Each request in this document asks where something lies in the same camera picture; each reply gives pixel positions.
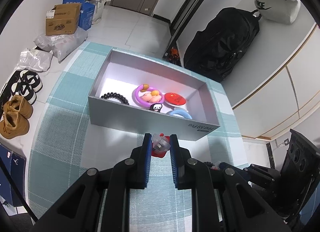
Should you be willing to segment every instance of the purple ring toy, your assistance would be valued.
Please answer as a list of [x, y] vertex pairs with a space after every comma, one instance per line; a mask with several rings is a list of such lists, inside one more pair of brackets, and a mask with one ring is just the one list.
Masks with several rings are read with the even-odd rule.
[[[143, 107], [147, 107], [149, 108], [151, 105], [153, 105], [154, 103], [148, 103], [148, 102], [145, 102], [143, 101], [140, 96], [139, 96], [139, 91], [143, 89], [143, 85], [139, 85], [135, 90], [134, 90], [134, 97], [136, 99], [136, 102], [143, 106]], [[147, 89], [147, 91], [153, 91], [153, 90], [158, 90], [158, 89], [155, 89], [153, 87], [149, 87]], [[161, 96], [161, 100], [159, 102], [157, 102], [157, 104], [163, 104], [164, 103], [164, 95], [159, 91], [159, 95]]]

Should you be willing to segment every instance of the nike logo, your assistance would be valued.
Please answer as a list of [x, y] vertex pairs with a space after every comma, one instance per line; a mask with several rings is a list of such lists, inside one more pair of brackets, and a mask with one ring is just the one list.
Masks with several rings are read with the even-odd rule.
[[258, 1], [258, 0], [255, 0], [255, 5], [256, 5], [257, 9], [261, 9], [261, 10], [267, 10], [267, 9], [272, 8], [272, 7], [265, 8], [264, 7], [265, 2], [261, 2], [261, 1]]

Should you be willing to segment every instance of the black coiled hair tie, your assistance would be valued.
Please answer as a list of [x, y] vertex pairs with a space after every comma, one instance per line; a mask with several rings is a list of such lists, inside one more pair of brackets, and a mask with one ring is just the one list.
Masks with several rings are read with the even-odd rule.
[[107, 93], [107, 94], [102, 95], [101, 98], [103, 98], [103, 99], [116, 98], [121, 103], [129, 105], [128, 100], [125, 97], [123, 97], [123, 95], [120, 95], [117, 93], [113, 93], [113, 92]]

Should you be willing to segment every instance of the brown boot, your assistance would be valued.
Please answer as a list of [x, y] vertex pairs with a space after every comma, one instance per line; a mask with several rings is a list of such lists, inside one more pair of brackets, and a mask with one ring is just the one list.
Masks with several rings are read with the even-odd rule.
[[3, 118], [0, 122], [0, 133], [4, 138], [12, 139], [29, 131], [29, 121], [18, 112], [4, 111]]
[[10, 101], [4, 104], [3, 111], [16, 112], [21, 114], [26, 119], [29, 119], [32, 115], [33, 107], [23, 96], [15, 94]]

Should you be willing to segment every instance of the gray box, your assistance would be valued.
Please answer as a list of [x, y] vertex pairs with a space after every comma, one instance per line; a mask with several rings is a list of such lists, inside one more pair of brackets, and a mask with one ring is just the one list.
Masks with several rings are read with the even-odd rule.
[[[163, 104], [161, 112], [153, 112], [135, 104], [133, 91], [149, 84], [163, 94], [183, 96], [184, 108], [192, 120], [166, 114], [173, 110]], [[100, 98], [105, 93], [119, 93], [129, 101]], [[113, 50], [106, 57], [88, 96], [90, 122], [132, 133], [176, 134], [179, 139], [196, 141], [219, 127], [210, 91], [202, 82], [156, 61]]]

